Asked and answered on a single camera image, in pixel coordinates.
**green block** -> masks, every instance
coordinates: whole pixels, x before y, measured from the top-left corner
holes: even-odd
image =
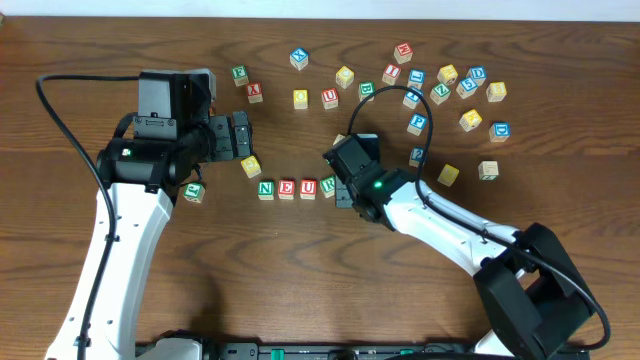
[[[184,188],[184,198],[188,201],[201,203],[204,198],[204,186],[198,183],[187,184]]]
[[[320,189],[322,189],[322,193],[324,197],[331,197],[336,193],[336,179],[333,175],[329,176],[326,179],[320,180]]]
[[[376,91],[376,85],[373,81],[367,81],[360,83],[360,95],[370,95]]]
[[[271,360],[284,360],[284,350],[271,350]]]
[[[231,74],[233,74],[234,79],[247,76],[247,68],[245,68],[244,65],[238,65],[236,67],[231,68]]]
[[[433,88],[433,91],[435,91],[436,94],[438,94],[438,96],[440,97],[446,96],[451,92],[451,90],[449,90],[449,88],[445,84],[436,85],[436,87]]]

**yellow block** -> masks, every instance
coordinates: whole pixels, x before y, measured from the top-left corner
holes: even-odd
[[[489,102],[501,101],[507,96],[507,87],[503,82],[495,82],[487,87],[487,99]]]
[[[456,71],[456,68],[453,67],[453,65],[443,66],[438,72],[438,80],[445,85],[453,84],[454,82],[456,82],[457,78],[458,72]]]
[[[446,186],[451,186],[451,184],[456,181],[459,173],[460,170],[454,168],[449,164],[446,164],[442,169],[440,176],[438,176],[438,182]]]
[[[353,82],[355,75],[353,70],[343,66],[336,73],[336,83],[346,89]]]
[[[306,109],[309,107],[309,94],[307,90],[293,90],[293,108]]]
[[[462,128],[466,132],[469,132],[475,129],[476,127],[478,127],[478,125],[480,125],[481,122],[482,122],[482,118],[480,117],[480,114],[478,114],[476,109],[467,111],[460,118],[460,126],[462,126]]]
[[[260,169],[260,164],[258,163],[258,159],[256,159],[256,157],[253,155],[242,160],[240,164],[242,165],[244,172],[247,173],[247,176],[249,178],[252,178],[262,172],[262,169]]]

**blue block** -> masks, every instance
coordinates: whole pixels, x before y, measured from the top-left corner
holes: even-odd
[[[297,62],[304,60],[309,54],[303,48],[297,48],[291,53],[291,57]]]
[[[413,90],[416,90],[420,95],[424,96],[424,93],[420,90],[418,90],[415,86],[411,87]],[[420,98],[418,97],[418,95],[407,91],[407,95],[405,95],[405,97],[413,102],[418,102],[420,101]]]
[[[427,125],[427,118],[420,114],[413,114],[411,120],[409,121],[409,125],[423,130],[425,125]]]
[[[426,76],[427,73],[425,73],[424,71],[413,69],[411,70],[411,72],[409,72],[409,81],[424,84],[424,79]]]

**wooden block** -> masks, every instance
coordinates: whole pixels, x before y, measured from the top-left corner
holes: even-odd
[[[233,75],[233,82],[236,86],[247,85],[249,83],[249,74],[247,74],[247,68],[244,65],[238,65],[231,68],[231,75]]]
[[[473,95],[476,90],[478,90],[478,85],[473,80],[466,78],[460,80],[456,92],[458,93],[458,95],[460,95],[461,98],[466,99],[469,96]]]
[[[309,63],[309,53],[303,48],[297,48],[289,55],[289,61],[294,68],[300,71]]]
[[[275,184],[273,181],[260,181],[258,184],[258,198],[260,200],[273,200],[275,193]]]
[[[198,183],[187,184],[184,187],[184,193],[182,194],[187,201],[201,203],[204,198],[204,186]]]
[[[336,180],[335,176],[331,175],[326,179],[320,180],[320,189],[325,198],[332,197],[336,193]]]
[[[247,97],[249,103],[262,102],[262,86],[260,83],[251,83],[247,85]]]
[[[476,111],[476,109],[472,109],[467,111],[460,118],[460,126],[464,129],[464,131],[469,132],[480,125],[482,122],[482,118],[480,114]]]
[[[420,164],[420,158],[422,158],[422,152],[424,150],[421,147],[414,147],[411,150],[411,156],[409,156],[409,166],[418,167]]]
[[[346,89],[351,85],[356,74],[346,66],[343,66],[336,73],[336,83]]]
[[[487,86],[487,100],[489,102],[502,101],[507,96],[507,87],[503,82],[491,83]]]
[[[476,85],[480,86],[484,84],[484,81],[487,79],[487,73],[484,71],[484,67],[474,66],[467,72],[467,78],[473,80]]]
[[[325,110],[338,107],[339,100],[336,88],[322,90],[322,105],[324,105]]]
[[[302,180],[300,183],[300,198],[306,200],[315,200],[316,191],[318,190],[318,182],[315,180]]]
[[[340,142],[340,140],[344,139],[346,136],[342,135],[342,134],[338,134],[338,136],[336,136],[336,139],[333,140],[333,145],[337,144]]]
[[[256,159],[256,157],[253,155],[242,160],[240,164],[242,165],[244,172],[247,173],[247,176],[249,177],[249,179],[251,179],[252,177],[262,172],[262,169],[260,168],[260,164],[258,163],[258,159]]]
[[[358,94],[360,96],[360,101],[364,100],[367,96],[373,94],[376,91],[376,85],[373,81],[367,81],[360,83],[360,89],[358,90]]]
[[[495,180],[498,177],[498,162],[483,161],[478,166],[480,180]]]
[[[424,94],[422,93],[422,91],[412,87],[412,89],[416,90],[417,92],[420,93],[420,95]],[[416,106],[418,106],[418,103],[420,102],[420,98],[418,97],[418,95],[407,91],[407,94],[404,96],[404,101],[402,102],[403,104],[405,104],[407,107],[411,108],[411,109],[415,109]]]
[[[449,95],[451,95],[451,90],[449,90],[447,85],[438,84],[431,90],[429,97],[436,105],[440,105],[449,98]]]
[[[495,123],[489,129],[489,141],[504,142],[511,136],[509,123]]]
[[[426,117],[420,114],[413,114],[411,120],[409,120],[409,127],[407,128],[407,131],[415,136],[420,136],[420,133],[424,129],[425,125],[427,125]]]
[[[417,89],[422,89],[422,84],[424,84],[424,79],[426,79],[427,73],[422,70],[412,69],[409,71],[409,80],[407,81],[407,87],[414,87]]]
[[[296,191],[296,182],[293,180],[280,180],[278,185],[278,198],[281,200],[293,200]]]
[[[309,93],[307,90],[293,90],[293,108],[306,109],[309,107]]]
[[[389,85],[395,85],[396,80],[400,77],[400,71],[400,68],[395,65],[387,65],[384,69],[384,73],[382,74],[382,81]]]
[[[409,46],[409,43],[400,44],[396,46],[396,49],[393,51],[393,56],[396,58],[398,64],[404,64],[411,60],[413,49]]]
[[[438,71],[438,81],[445,85],[453,84],[454,82],[456,82],[457,78],[458,72],[456,71],[456,68],[453,67],[453,65],[443,66],[442,68],[440,68],[440,71]]]
[[[460,170],[454,168],[449,164],[446,164],[444,168],[442,168],[440,176],[438,176],[438,182],[446,186],[451,186],[451,184],[456,181],[459,173]]]

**wood grain surface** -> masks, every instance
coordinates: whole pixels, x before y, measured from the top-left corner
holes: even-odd
[[[424,178],[440,194],[488,219],[534,221],[562,240],[613,328],[594,359],[640,352],[640,27],[637,24],[7,18],[0,29],[0,358],[42,358],[68,310],[91,238],[97,186],[40,105],[46,73],[135,75],[142,69],[209,68],[219,113],[246,110],[263,166],[247,179],[237,162],[206,167],[202,205],[181,199],[151,267],[138,339],[192,329],[217,339],[264,342],[422,342],[479,339],[489,330],[471,278],[412,238],[360,220],[333,199],[259,201],[259,178],[322,178],[321,154],[346,131],[357,83],[383,85],[394,45],[409,41],[411,68],[485,66],[509,94],[484,90],[433,108],[435,134]],[[302,46],[298,72],[289,53]],[[233,84],[247,66],[264,88],[248,104]],[[348,65],[356,80],[324,110],[320,91]],[[309,90],[294,110],[293,89]],[[122,115],[137,108],[135,83],[46,84],[53,106],[95,157]],[[400,92],[368,104],[356,131],[382,139],[383,164],[408,168],[424,142],[406,132]],[[458,119],[476,108],[480,127]],[[490,143],[494,121],[512,136]],[[482,160],[500,177],[478,180]],[[460,169],[451,188],[435,181]],[[601,336],[591,319],[576,341]]]

